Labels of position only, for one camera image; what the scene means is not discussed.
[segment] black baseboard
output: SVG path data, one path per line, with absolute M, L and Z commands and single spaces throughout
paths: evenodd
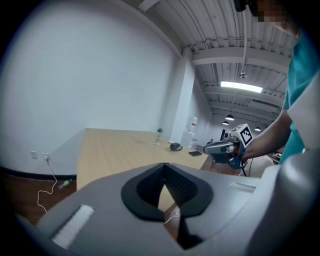
M 20 178 L 27 178 L 33 180 L 41 180 L 41 181 L 55 181 L 55 178 L 51 174 L 38 174 L 38 173 L 30 173 L 19 170 L 12 170 L 8 168 L 4 168 L 0 166 L 1 174 L 8 174 Z M 55 175 L 58 181 L 66 181 L 72 179 L 73 181 L 77 180 L 77 175 Z

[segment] gray plastic surface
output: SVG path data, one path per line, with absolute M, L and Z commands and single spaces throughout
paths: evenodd
M 317 149 L 289 157 L 284 165 L 267 168 L 261 179 L 176 165 L 213 190 L 205 211 L 185 219 L 189 232 L 204 240 L 188 250 L 170 237 L 163 223 L 135 217 L 121 200 L 125 182 L 155 165 L 88 184 L 53 207 L 37 228 L 50 238 L 85 204 L 95 213 L 70 247 L 79 255 L 263 255 L 261 250 L 268 254 L 310 210 L 320 185 L 319 153 Z

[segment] white wall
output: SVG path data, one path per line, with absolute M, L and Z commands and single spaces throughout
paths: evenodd
M 201 88 L 194 82 L 191 102 L 189 106 L 189 117 L 197 117 L 197 123 L 194 129 L 195 137 L 198 140 L 198 145 L 205 146 L 211 139 L 210 123 L 212 113 Z
M 44 5 L 8 48 L 0 78 L 0 166 L 76 174 L 85 128 L 156 131 L 177 58 L 123 10 Z M 30 151 L 38 153 L 31 159 Z
M 227 121 L 229 123 L 229 125 L 224 125 L 223 124 L 224 121 Z M 223 129 L 225 129 L 225 132 L 227 133 L 230 130 L 232 130 L 233 128 L 237 127 L 238 125 L 242 125 L 242 124 L 248 124 L 253 137 L 256 137 L 257 135 L 259 135 L 263 131 L 263 130 L 261 130 L 261 132 L 255 131 L 255 123 L 253 123 L 253 122 L 238 119 L 238 118 L 235 118 L 234 121 L 230 121 L 230 120 L 226 120 L 225 115 L 214 114 L 212 116 L 208 136 L 211 137 L 214 142 L 218 142 L 220 140 L 221 133 L 222 133 Z

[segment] teal shirt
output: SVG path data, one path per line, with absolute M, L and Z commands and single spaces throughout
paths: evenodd
M 293 58 L 288 70 L 288 84 L 285 92 L 283 110 L 287 110 L 292 106 L 309 85 L 319 68 L 320 58 L 318 56 L 317 48 L 313 45 L 307 32 L 303 30 L 299 42 L 293 48 Z M 298 130 L 293 123 L 291 124 L 290 129 L 291 134 L 285 145 L 280 164 L 286 158 L 301 153 L 305 147 Z

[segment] ceiling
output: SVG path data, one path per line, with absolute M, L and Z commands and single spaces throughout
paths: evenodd
M 242 79 L 244 20 L 243 14 L 236 12 L 233 0 L 123 1 L 144 13 L 181 52 L 189 47 L 194 59 L 205 56 L 196 65 L 196 80 L 212 113 L 225 115 L 231 111 L 236 118 L 262 123 L 260 127 L 277 118 L 285 97 L 287 68 L 297 42 L 294 36 L 255 21 L 247 9 L 247 54 L 243 69 L 247 77 Z M 230 49 L 238 51 L 233 55 Z M 211 53 L 215 57 L 215 50 L 222 50 L 222 58 L 206 58 Z M 237 92 L 220 87 L 221 81 L 259 86 L 263 90 Z

